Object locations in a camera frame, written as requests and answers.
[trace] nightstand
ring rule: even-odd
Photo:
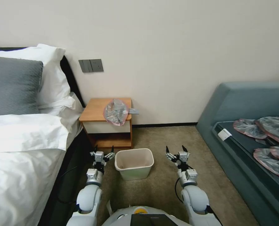
[[[107,122],[103,116],[105,106],[113,98],[92,98],[79,118],[93,146],[99,148],[132,148],[132,115],[128,114],[123,126]],[[131,98],[118,98],[130,108]]]

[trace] sofa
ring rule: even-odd
[[[279,116],[279,82],[221,83],[197,129],[260,225],[279,225],[279,177],[254,158],[256,148],[267,147],[233,128],[240,118]],[[224,141],[218,133],[227,129]]]

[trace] beige carpet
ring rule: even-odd
[[[114,167],[114,159],[108,162],[101,186],[98,225],[109,217],[106,209],[109,199],[113,210],[129,205],[151,206],[188,222],[185,207],[175,196],[177,168],[165,157],[166,145],[173,154],[182,151],[182,145],[191,152],[188,164],[197,170],[198,186],[207,193],[211,207],[224,226],[258,225],[194,126],[135,128],[133,142],[134,148],[152,151],[154,166],[146,179],[123,181]]]

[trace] white trash can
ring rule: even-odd
[[[114,164],[123,180],[137,180],[149,175],[154,158],[147,148],[123,150],[116,153]]]

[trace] black headboard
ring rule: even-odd
[[[18,50],[18,49],[24,49],[26,47],[0,47],[0,51],[11,51],[11,50]],[[74,92],[77,97],[79,98],[81,104],[83,107],[85,107],[84,105],[84,101],[82,99],[79,87],[77,85],[76,79],[73,75],[73,72],[71,70],[71,67],[68,63],[68,60],[65,56],[63,56],[61,62],[60,62],[60,66],[62,71],[64,72],[64,74],[66,75],[66,79],[68,81],[68,84],[70,86],[70,91]]]

